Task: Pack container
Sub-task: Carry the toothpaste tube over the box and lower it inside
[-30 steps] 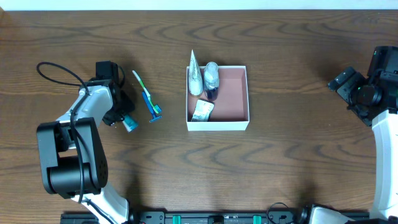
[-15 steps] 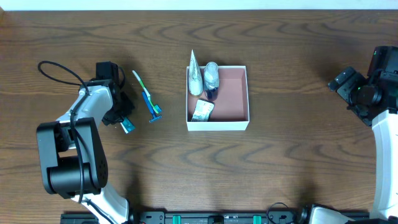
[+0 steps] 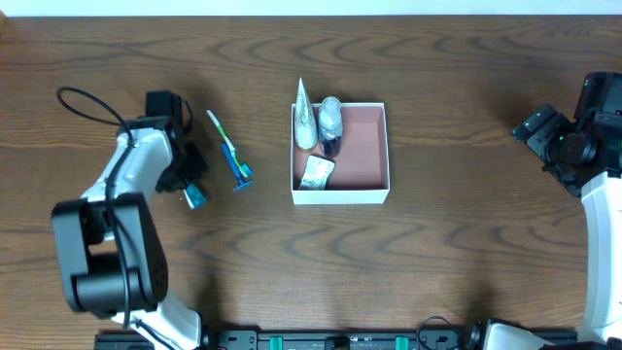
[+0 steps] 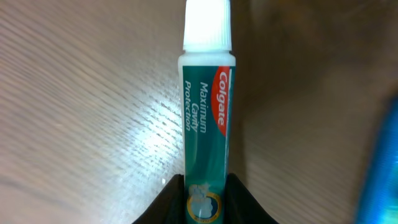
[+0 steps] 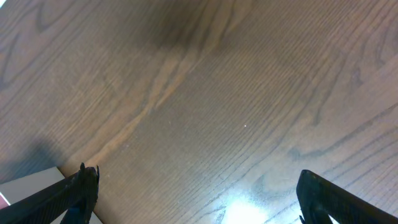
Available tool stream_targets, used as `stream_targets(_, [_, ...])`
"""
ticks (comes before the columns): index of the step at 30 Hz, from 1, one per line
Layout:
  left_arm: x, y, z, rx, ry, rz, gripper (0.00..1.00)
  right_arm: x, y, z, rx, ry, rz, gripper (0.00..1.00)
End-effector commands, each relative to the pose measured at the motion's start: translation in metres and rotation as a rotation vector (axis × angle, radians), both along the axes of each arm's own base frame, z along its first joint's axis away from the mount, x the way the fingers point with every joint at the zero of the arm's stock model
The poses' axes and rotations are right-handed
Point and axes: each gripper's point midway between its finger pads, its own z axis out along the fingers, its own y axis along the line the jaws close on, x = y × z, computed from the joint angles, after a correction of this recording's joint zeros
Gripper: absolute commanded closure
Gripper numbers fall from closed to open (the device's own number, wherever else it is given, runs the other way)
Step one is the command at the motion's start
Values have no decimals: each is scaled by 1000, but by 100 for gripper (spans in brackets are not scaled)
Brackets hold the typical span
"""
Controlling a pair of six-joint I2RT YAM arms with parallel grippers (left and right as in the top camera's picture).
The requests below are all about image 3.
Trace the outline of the green white toothbrush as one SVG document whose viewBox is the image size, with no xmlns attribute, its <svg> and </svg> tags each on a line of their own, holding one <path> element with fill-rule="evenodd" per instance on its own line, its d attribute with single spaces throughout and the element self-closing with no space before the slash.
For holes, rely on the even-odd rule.
<svg viewBox="0 0 622 350">
<path fill-rule="evenodd" d="M 217 128 L 217 130 L 220 132 L 221 136 L 223 137 L 226 147 L 229 150 L 229 153 L 233 159 L 234 164 L 236 165 L 237 169 L 240 171 L 241 175 L 244 178 L 250 178 L 251 175 L 253 174 L 253 171 L 251 170 L 251 168 L 248 166 L 247 163 L 240 163 L 239 160 L 237 159 L 237 154 L 236 154 L 236 149 L 235 146 L 233 145 L 233 143 L 230 141 L 229 137 L 227 136 L 225 129 L 223 128 L 223 126 L 221 125 L 219 119 L 217 118 L 217 116 L 211 111 L 211 110 L 207 110 L 206 111 L 208 117 L 210 118 L 210 120 L 212 121 L 212 123 L 215 125 L 215 127 Z"/>
</svg>

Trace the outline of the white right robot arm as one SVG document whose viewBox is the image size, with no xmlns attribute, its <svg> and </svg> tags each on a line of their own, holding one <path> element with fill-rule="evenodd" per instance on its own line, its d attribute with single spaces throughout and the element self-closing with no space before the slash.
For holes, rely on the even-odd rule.
<svg viewBox="0 0 622 350">
<path fill-rule="evenodd" d="M 475 349 L 618 349 L 621 346 L 621 76 L 586 75 L 571 119 L 545 104 L 519 124 L 528 146 L 580 199 L 588 230 L 587 298 L 572 336 L 532 332 L 503 321 L 473 335 Z"/>
</svg>

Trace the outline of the green white toothpaste tube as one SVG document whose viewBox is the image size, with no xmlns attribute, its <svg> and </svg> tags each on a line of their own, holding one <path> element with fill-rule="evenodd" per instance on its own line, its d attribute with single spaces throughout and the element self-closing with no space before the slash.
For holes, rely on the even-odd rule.
<svg viewBox="0 0 622 350">
<path fill-rule="evenodd" d="M 190 209 L 197 209 L 207 203 L 206 195 L 195 183 L 190 183 L 184 189 L 184 195 Z"/>
</svg>

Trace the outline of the green soap bar package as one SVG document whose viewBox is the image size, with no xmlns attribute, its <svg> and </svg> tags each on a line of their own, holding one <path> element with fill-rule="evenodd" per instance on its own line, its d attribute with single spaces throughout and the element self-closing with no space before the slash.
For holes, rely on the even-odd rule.
<svg viewBox="0 0 622 350">
<path fill-rule="evenodd" d="M 323 191 L 334 170 L 332 160 L 309 156 L 298 189 L 300 191 Z"/>
</svg>

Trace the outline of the blue disposable razor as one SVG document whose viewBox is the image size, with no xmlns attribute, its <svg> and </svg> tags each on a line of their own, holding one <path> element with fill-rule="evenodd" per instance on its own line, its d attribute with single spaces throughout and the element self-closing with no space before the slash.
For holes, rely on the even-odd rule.
<svg viewBox="0 0 622 350">
<path fill-rule="evenodd" d="M 238 165 L 235 163 L 234 161 L 234 157 L 232 156 L 231 151 L 229 150 L 228 146 L 226 145 L 226 143 L 222 143 L 222 149 L 223 152 L 225 154 L 226 160 L 229 164 L 229 167 L 231 168 L 236 180 L 237 180 L 237 185 L 233 188 L 233 190 L 235 192 L 239 192 L 245 188 L 250 187 L 253 184 L 253 180 L 252 179 L 247 179 L 242 172 L 240 171 Z"/>
</svg>

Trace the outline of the white patterned cream tube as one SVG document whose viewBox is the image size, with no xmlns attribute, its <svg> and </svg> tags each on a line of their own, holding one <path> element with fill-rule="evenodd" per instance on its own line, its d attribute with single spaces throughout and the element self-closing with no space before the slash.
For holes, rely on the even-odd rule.
<svg viewBox="0 0 622 350">
<path fill-rule="evenodd" d="M 318 128 L 313 107 L 302 79 L 298 80 L 295 102 L 294 141 L 302 150 L 312 150 L 318 142 Z"/>
</svg>

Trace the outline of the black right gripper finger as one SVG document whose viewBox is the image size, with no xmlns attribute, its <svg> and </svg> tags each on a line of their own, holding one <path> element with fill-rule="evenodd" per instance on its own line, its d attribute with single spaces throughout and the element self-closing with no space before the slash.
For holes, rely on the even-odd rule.
<svg viewBox="0 0 622 350">
<path fill-rule="evenodd" d="M 548 147 L 558 140 L 570 127 L 568 118 L 556 113 L 540 130 L 526 141 L 526 145 L 544 162 L 549 161 Z"/>
<path fill-rule="evenodd" d="M 542 105 L 524 122 L 514 128 L 512 136 L 517 142 L 526 142 L 552 119 L 556 113 L 557 111 L 550 104 Z"/>
</svg>

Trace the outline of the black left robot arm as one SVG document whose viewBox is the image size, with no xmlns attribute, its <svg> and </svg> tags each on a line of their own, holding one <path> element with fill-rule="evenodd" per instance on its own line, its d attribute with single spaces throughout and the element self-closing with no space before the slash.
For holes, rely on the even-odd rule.
<svg viewBox="0 0 622 350">
<path fill-rule="evenodd" d="M 181 191 L 190 208 L 206 201 L 197 184 L 207 164 L 186 138 L 190 105 L 169 90 L 150 91 L 144 116 L 113 117 L 117 147 L 104 171 L 80 198 L 52 209 L 66 302 L 137 331 L 155 349 L 201 349 L 201 316 L 169 289 L 149 209 L 155 193 Z"/>
</svg>

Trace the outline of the clear bottle with blue liquid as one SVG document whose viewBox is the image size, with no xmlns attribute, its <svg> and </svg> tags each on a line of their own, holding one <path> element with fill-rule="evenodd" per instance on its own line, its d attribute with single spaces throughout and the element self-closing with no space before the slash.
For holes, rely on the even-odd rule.
<svg viewBox="0 0 622 350">
<path fill-rule="evenodd" d="M 323 100 L 318 123 L 322 150 L 327 157 L 334 158 L 340 152 L 343 135 L 341 103 L 336 97 L 329 96 Z"/>
</svg>

